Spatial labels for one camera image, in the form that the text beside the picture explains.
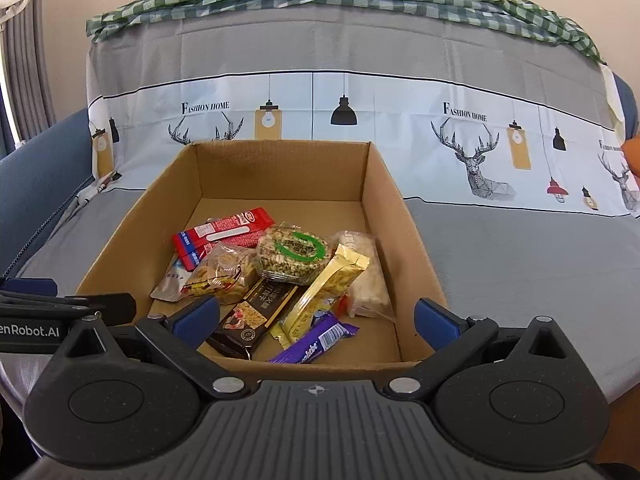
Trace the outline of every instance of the white plastic hook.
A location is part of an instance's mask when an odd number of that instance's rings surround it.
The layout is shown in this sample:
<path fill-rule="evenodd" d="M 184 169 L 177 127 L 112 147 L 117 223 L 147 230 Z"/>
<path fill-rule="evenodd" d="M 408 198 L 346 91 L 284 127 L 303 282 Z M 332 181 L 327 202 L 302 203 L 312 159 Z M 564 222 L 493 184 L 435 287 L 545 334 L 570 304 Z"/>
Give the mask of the white plastic hook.
<path fill-rule="evenodd" d="M 6 9 L 4 15 L 0 16 L 0 26 L 19 14 L 29 3 L 29 0 L 0 0 L 0 9 Z"/>

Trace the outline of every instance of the blue gripper pad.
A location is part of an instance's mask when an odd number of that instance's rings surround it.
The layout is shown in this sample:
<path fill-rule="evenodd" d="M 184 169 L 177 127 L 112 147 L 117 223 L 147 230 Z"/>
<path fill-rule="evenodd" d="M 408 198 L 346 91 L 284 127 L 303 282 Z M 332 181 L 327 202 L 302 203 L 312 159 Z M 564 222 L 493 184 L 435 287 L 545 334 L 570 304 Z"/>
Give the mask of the blue gripper pad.
<path fill-rule="evenodd" d="M 198 348 L 217 328 L 220 306 L 213 296 L 203 296 L 166 320 L 166 327 L 191 348 Z"/>
<path fill-rule="evenodd" d="M 429 298 L 422 298 L 415 304 L 414 324 L 416 332 L 436 352 L 468 328 L 464 319 Z"/>
<path fill-rule="evenodd" d="M 0 290 L 53 298 L 58 295 L 58 285 L 50 278 L 0 278 Z"/>

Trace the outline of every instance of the grey curtain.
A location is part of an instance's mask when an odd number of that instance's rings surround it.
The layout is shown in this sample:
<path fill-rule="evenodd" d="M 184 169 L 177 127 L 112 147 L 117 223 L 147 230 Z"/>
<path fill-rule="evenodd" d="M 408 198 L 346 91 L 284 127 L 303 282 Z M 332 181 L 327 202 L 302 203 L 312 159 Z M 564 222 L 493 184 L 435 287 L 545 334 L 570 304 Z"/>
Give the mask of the grey curtain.
<path fill-rule="evenodd" d="M 55 123 L 42 44 L 42 0 L 31 0 L 4 24 L 9 99 L 20 140 L 33 139 Z"/>
<path fill-rule="evenodd" d="M 0 158 L 9 155 L 14 149 L 14 137 L 9 128 L 9 121 L 4 111 L 4 101 L 2 94 L 0 94 Z"/>

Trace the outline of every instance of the yellow snack bar wrapper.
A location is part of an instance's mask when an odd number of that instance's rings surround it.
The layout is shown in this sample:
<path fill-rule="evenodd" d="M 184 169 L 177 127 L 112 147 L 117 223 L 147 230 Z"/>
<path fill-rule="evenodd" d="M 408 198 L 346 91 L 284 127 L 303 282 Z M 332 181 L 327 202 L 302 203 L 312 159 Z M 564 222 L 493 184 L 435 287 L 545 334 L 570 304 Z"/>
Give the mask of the yellow snack bar wrapper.
<path fill-rule="evenodd" d="M 289 341 L 289 338 L 284 333 L 284 330 L 282 329 L 282 325 L 280 323 L 272 324 L 271 328 L 269 329 L 269 333 L 271 334 L 271 337 L 273 337 L 278 343 L 280 343 L 280 345 L 285 350 L 291 346 L 291 341 Z"/>
<path fill-rule="evenodd" d="M 289 341 L 295 343 L 305 335 L 317 311 L 331 310 L 368 265 L 366 256 L 338 244 L 334 257 L 282 321 L 282 330 Z"/>

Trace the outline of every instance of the bedsheet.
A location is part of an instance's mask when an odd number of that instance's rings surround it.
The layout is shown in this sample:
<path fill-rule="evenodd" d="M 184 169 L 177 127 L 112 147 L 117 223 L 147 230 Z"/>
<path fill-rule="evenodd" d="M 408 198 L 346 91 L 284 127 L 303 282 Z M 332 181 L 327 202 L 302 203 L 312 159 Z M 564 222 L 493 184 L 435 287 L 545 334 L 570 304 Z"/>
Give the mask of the bedsheet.
<path fill-rule="evenodd" d="M 308 100 L 300 91 L 292 102 L 290 88 L 301 87 L 287 78 L 308 85 Z M 21 276 L 67 267 L 59 279 L 71 290 L 108 237 L 87 252 L 83 241 L 112 231 L 182 145 L 260 138 L 270 101 L 283 113 L 281 138 L 376 143 L 451 310 L 503 325 L 553 316 L 607 399 L 640 380 L 638 190 L 624 179 L 600 70 L 571 48 L 375 10 L 263 9 L 94 44 L 88 95 L 103 141 L 94 171 L 108 148 L 122 177 Z M 342 95 L 358 124 L 332 128 Z M 82 265 L 69 267 L 66 254 L 82 254 Z"/>

